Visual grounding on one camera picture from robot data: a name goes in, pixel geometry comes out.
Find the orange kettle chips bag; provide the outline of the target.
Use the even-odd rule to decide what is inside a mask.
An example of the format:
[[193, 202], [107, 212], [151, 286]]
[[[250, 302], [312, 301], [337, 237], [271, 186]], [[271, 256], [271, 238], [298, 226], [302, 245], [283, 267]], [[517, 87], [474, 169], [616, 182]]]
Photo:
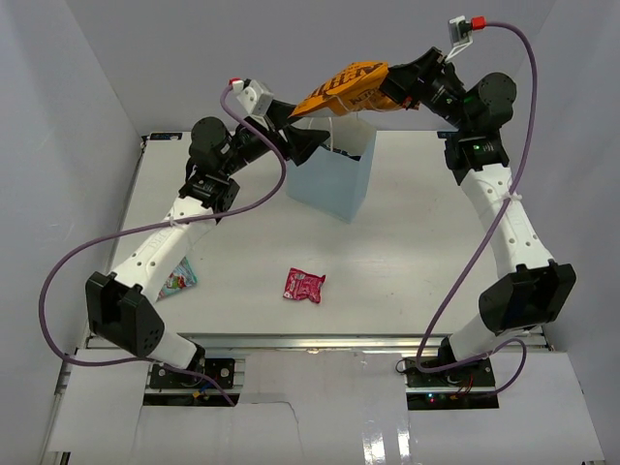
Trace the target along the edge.
[[387, 75], [387, 62], [351, 63], [300, 102], [291, 117], [340, 117], [366, 110], [400, 110], [400, 105], [380, 91]]

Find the red snack packet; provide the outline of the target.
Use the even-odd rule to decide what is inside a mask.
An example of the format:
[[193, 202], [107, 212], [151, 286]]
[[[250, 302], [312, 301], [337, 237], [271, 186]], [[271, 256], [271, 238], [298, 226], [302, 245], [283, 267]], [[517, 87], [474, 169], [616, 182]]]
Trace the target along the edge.
[[288, 273], [283, 297], [285, 299], [309, 301], [319, 304], [322, 300], [322, 286], [326, 277], [307, 273], [301, 269], [292, 267]]

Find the teal red snack pouch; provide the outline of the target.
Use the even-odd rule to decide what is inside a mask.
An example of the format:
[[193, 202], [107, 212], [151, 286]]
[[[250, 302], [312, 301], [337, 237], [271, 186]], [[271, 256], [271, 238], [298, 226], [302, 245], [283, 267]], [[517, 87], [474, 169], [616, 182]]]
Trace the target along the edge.
[[180, 293], [198, 284], [198, 277], [187, 258], [183, 258], [173, 269], [158, 293], [158, 300]]

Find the blue vinegar chips bag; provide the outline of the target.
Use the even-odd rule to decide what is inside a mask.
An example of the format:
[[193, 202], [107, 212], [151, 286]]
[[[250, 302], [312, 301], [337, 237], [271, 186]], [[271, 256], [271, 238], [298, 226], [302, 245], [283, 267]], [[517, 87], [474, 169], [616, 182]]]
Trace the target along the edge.
[[346, 151], [346, 150], [342, 150], [342, 149], [338, 149], [338, 148], [334, 148], [332, 150], [333, 153], [344, 156], [348, 159], [354, 160], [356, 162], [360, 161], [361, 159], [361, 155], [355, 155], [355, 154], [351, 154], [350, 152]]

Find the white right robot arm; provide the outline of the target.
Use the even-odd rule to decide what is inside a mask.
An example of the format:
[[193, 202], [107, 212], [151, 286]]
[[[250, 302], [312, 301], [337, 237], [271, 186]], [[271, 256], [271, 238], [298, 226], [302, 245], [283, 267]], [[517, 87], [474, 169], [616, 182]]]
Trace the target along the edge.
[[433, 47], [389, 67], [380, 90], [401, 107], [421, 104], [454, 127], [444, 137], [446, 165], [476, 210], [486, 230], [481, 245], [491, 248], [496, 263], [498, 280], [480, 294], [478, 314], [442, 341], [435, 358], [418, 365], [457, 387], [471, 377], [473, 362], [525, 330], [554, 322], [576, 274], [543, 245], [515, 191], [522, 172], [511, 169], [500, 134], [517, 95], [509, 76], [491, 73], [466, 89]]

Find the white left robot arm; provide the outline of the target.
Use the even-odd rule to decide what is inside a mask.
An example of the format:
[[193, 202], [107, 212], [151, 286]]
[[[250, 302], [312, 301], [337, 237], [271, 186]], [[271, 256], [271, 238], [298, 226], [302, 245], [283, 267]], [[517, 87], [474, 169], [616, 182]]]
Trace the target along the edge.
[[194, 125], [186, 179], [162, 226], [109, 274], [95, 272], [86, 282], [94, 334], [134, 357], [171, 366], [185, 387], [202, 380], [203, 348], [168, 329], [154, 305], [173, 269], [230, 211], [239, 191], [235, 173], [269, 151], [301, 165], [327, 141], [327, 130], [296, 127], [294, 109], [273, 101], [264, 116], [243, 118], [234, 132], [214, 116]]

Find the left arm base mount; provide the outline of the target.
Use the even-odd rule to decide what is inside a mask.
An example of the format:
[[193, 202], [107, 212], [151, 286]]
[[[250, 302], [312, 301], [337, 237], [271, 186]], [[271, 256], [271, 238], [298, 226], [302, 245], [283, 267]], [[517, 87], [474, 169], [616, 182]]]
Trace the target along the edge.
[[[221, 388], [233, 387], [235, 360], [233, 358], [207, 358], [204, 361], [203, 373], [213, 379]], [[207, 384], [204, 379], [190, 377], [169, 371], [156, 365], [151, 370], [148, 386], [152, 389], [201, 389]]]

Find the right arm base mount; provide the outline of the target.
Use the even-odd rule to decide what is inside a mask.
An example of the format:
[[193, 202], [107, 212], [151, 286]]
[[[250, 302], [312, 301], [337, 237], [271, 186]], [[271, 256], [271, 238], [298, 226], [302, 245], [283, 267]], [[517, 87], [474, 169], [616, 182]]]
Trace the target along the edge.
[[496, 382], [489, 360], [470, 363], [454, 370], [424, 373], [412, 357], [395, 364], [406, 384], [410, 412], [495, 410], [499, 408]]

